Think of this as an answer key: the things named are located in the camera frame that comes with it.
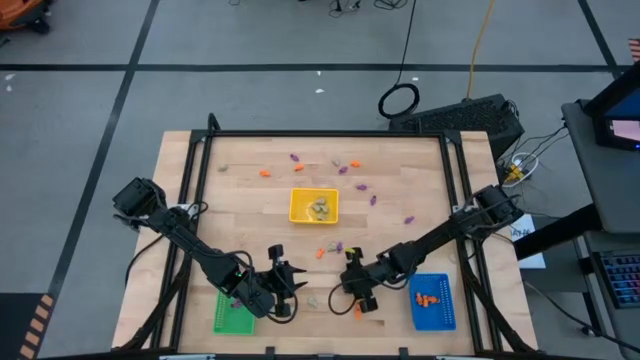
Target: blue tray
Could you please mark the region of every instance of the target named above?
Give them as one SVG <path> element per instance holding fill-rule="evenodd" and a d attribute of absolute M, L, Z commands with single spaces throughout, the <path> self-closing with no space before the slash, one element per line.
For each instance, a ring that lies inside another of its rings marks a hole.
<path fill-rule="evenodd" d="M 416 302 L 416 293 L 437 296 L 440 303 L 422 307 Z M 409 302 L 413 325 L 418 331 L 454 331 L 456 316 L 447 274 L 415 274 L 409 279 Z"/>

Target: paper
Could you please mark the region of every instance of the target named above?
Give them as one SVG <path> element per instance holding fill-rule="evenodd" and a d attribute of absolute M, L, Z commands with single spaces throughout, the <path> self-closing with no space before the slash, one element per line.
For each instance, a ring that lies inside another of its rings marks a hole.
<path fill-rule="evenodd" d="M 536 231 L 536 228 L 533 225 L 533 219 L 529 214 L 523 215 L 520 219 L 511 224 L 509 229 L 511 230 L 511 240 L 513 240 L 513 242 L 516 242 Z M 545 269 L 547 267 L 544 263 L 544 257 L 542 254 L 536 254 L 529 256 L 526 259 L 522 259 L 520 260 L 519 265 L 520 269 Z"/>

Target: black floor line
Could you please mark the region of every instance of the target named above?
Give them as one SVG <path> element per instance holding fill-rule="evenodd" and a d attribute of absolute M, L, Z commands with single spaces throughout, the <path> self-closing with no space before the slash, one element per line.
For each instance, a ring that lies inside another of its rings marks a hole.
<path fill-rule="evenodd" d="M 617 65 L 509 65 L 479 64 L 476 72 L 501 73 L 592 73 L 625 71 L 629 66 Z M 0 64 L 0 71 L 128 71 L 125 64 Z M 134 71 L 145 72 L 267 72 L 267 71 L 398 71 L 399 64 L 135 64 Z M 405 71 L 467 72 L 465 64 L 405 64 Z"/>
<path fill-rule="evenodd" d="M 107 121 L 104 133 L 102 134 L 102 139 L 100 140 L 100 146 L 98 147 L 96 157 L 93 160 L 93 165 L 89 172 L 89 178 L 87 179 L 87 183 L 82 191 L 80 204 L 78 205 L 73 217 L 71 228 L 69 229 L 67 239 L 65 240 L 64 247 L 62 248 L 62 254 L 60 255 L 60 259 L 58 260 L 58 264 L 56 265 L 56 269 L 53 273 L 53 278 L 49 285 L 49 293 L 53 295 L 55 299 L 59 298 L 62 286 L 64 285 L 64 280 L 69 271 L 71 259 L 76 250 L 76 245 L 78 244 L 78 239 L 80 238 L 80 233 L 87 217 L 87 212 L 89 211 L 89 206 L 93 199 L 93 194 L 96 190 L 96 186 L 98 185 L 98 179 L 100 178 L 102 167 L 104 166 L 104 162 L 107 158 L 113 134 L 116 131 L 118 120 L 120 120 L 120 113 L 122 112 L 124 102 L 127 98 L 127 94 L 129 93 L 129 88 L 131 87 L 131 82 L 135 74 L 135 65 L 140 60 L 142 48 L 147 40 L 147 36 L 149 35 L 151 22 L 153 21 L 156 9 L 158 8 L 159 1 L 160 0 L 152 0 L 149 4 L 149 9 L 147 10 L 147 15 L 144 18 L 142 28 L 138 34 L 138 40 L 136 41 L 133 53 L 131 54 L 127 71 L 122 80 L 122 84 L 120 85 L 120 89 L 118 90 L 118 94 L 116 95 L 111 115 L 109 116 L 109 121 Z"/>
<path fill-rule="evenodd" d="M 607 45 L 607 41 L 602 34 L 602 30 L 600 30 L 600 26 L 598 25 L 595 16 L 593 16 L 593 12 L 591 11 L 591 7 L 589 7 L 589 3 L 587 3 L 587 0 L 578 0 L 578 5 L 580 5 L 580 9 L 582 9 L 582 13 L 587 20 L 587 24 L 589 24 L 591 33 L 593 33 L 593 37 L 598 44 L 598 48 L 600 48 L 600 52 L 602 53 L 604 61 L 611 69 L 611 73 L 613 74 L 613 76 L 616 78 L 619 77 L 621 75 L 621 72 L 620 69 L 618 69 L 618 64 L 616 64 L 616 59 L 613 57 L 611 49 L 609 49 L 609 45 Z"/>

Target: desk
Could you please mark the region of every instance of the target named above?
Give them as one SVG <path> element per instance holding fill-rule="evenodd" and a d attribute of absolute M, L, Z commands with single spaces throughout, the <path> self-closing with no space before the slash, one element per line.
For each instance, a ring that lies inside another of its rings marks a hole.
<path fill-rule="evenodd" d="M 169 204 L 175 203 L 178 196 L 189 136 L 189 132 L 167 132 L 162 141 L 153 179 L 166 191 Z M 462 133 L 462 140 L 473 190 L 496 183 L 486 134 Z M 293 172 L 294 163 L 289 159 L 292 152 L 305 164 L 302 172 Z M 339 176 L 331 164 L 334 156 L 343 163 L 359 160 L 363 166 L 350 168 L 346 175 Z M 283 326 L 258 319 L 254 336 L 219 336 L 212 332 L 218 291 L 194 264 L 180 352 L 264 354 L 266 347 L 274 346 L 277 354 L 392 355 L 398 354 L 399 347 L 407 347 L 413 355 L 473 353 L 455 242 L 430 254 L 419 269 L 449 274 L 457 321 L 457 330 L 452 333 L 416 332 L 406 290 L 376 288 L 374 293 L 380 308 L 365 314 L 360 321 L 351 314 L 334 316 L 327 308 L 327 295 L 338 284 L 338 275 L 346 260 L 344 255 L 331 253 L 321 260 L 315 257 L 318 248 L 342 241 L 345 246 L 361 246 L 364 262 L 369 262 L 390 245 L 418 238 L 445 221 L 450 206 L 437 140 L 216 137 L 209 164 L 204 200 L 210 207 L 201 217 L 198 236 L 209 246 L 226 251 L 250 251 L 258 270 L 270 265 L 267 248 L 281 243 L 283 259 L 308 271 L 296 275 L 297 281 L 309 281 L 309 284 L 297 292 L 300 309 L 291 324 Z M 217 172 L 216 168 L 222 164 L 229 165 L 228 170 Z M 268 169 L 272 177 L 260 177 L 258 172 L 263 168 Z M 195 190 L 195 172 L 197 169 L 192 176 L 191 193 Z M 362 183 L 370 190 L 355 189 L 356 184 Z M 335 226 L 290 223 L 287 214 L 293 187 L 339 189 L 339 223 Z M 373 194 L 378 197 L 374 207 L 369 205 Z M 403 220 L 410 215 L 415 216 L 415 221 L 405 225 Z M 143 230 L 136 252 L 155 236 Z M 156 304 L 167 248 L 168 241 L 159 243 L 133 267 L 114 346 L 126 342 Z M 492 237 L 485 242 L 484 249 L 496 305 L 524 341 L 536 348 L 512 245 Z M 318 300 L 317 309 L 307 304 L 310 295 Z M 335 295 L 335 308 L 345 308 L 349 297 L 340 291 Z M 172 318 L 173 313 L 173 309 L 169 309 L 166 318 Z M 484 311 L 478 313 L 483 325 L 483 342 L 489 349 L 486 317 Z M 161 344 L 168 344 L 168 333 L 166 329 L 163 331 Z"/>

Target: yellow bin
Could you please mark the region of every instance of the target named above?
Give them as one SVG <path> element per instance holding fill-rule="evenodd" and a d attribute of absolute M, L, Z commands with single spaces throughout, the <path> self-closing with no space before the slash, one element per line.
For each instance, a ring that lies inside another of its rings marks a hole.
<path fill-rule="evenodd" d="M 327 200 L 329 213 L 327 220 L 321 221 L 311 209 L 319 198 Z M 337 189 L 291 189 L 289 204 L 289 221 L 298 224 L 335 224 L 338 222 L 338 190 Z"/>

